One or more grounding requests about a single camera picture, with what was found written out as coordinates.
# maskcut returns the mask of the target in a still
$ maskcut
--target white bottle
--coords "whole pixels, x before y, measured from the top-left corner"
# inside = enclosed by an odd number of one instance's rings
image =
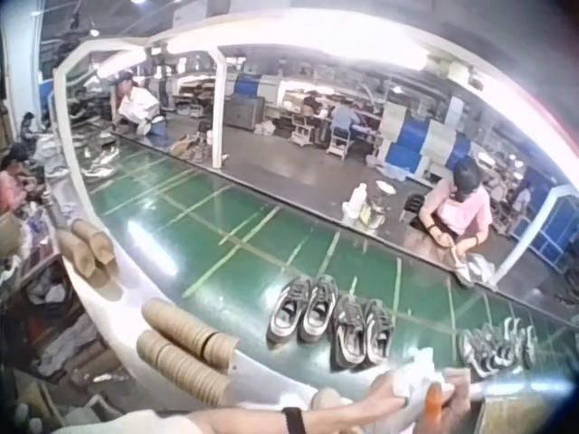
[[[352,197],[350,197],[350,202],[348,203],[350,212],[359,215],[367,196],[368,192],[366,191],[366,184],[360,183],[360,185],[352,192]]]

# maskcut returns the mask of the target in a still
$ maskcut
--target pink shirt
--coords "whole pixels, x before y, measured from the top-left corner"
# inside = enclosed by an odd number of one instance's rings
[[[454,183],[450,178],[442,179],[426,195],[424,206],[436,210],[436,213],[449,229],[463,235],[472,223],[474,232],[489,227],[492,223],[490,198],[487,191],[480,186],[463,203],[450,199]]]
[[[22,193],[24,193],[24,188],[16,178],[5,170],[0,172],[0,215],[10,211]]]

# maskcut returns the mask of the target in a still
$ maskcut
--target black hair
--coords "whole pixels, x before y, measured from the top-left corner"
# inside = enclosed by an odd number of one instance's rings
[[[6,170],[13,161],[23,163],[27,159],[28,154],[26,153],[26,150],[23,146],[12,145],[8,151],[8,154],[2,159],[2,163],[0,163],[0,171]]]
[[[452,178],[457,190],[455,198],[458,202],[464,202],[471,193],[479,188],[482,182],[482,172],[473,158],[464,156],[454,165]]]

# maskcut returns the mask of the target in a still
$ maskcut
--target gray floor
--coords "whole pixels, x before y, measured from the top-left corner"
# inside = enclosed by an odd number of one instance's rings
[[[196,121],[174,116],[169,119],[169,136],[177,140],[196,130]],[[221,173],[253,188],[269,193],[299,207],[322,214],[331,220],[343,219],[341,203],[349,198],[361,182],[372,188],[375,180],[384,179],[374,169],[365,167],[360,157],[348,156],[345,161],[326,155],[322,149],[299,147],[281,137],[263,137],[250,131],[226,127],[223,132],[223,153],[229,155]],[[426,193],[414,181],[403,183],[387,180],[397,191],[390,200],[391,211],[383,228],[375,236],[423,260],[450,266],[447,253],[433,245],[398,217],[410,193]],[[514,248],[515,242],[494,231],[478,252],[499,265]],[[554,294],[565,295],[566,282],[533,252],[526,252],[513,269],[499,282],[499,292],[528,304],[551,316],[569,322],[579,307],[566,307]]]

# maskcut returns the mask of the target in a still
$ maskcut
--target black watch strap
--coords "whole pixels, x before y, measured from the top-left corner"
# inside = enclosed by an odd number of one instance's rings
[[[286,424],[289,434],[306,434],[304,420],[301,417],[301,410],[297,407],[286,407],[282,410],[286,415]]]

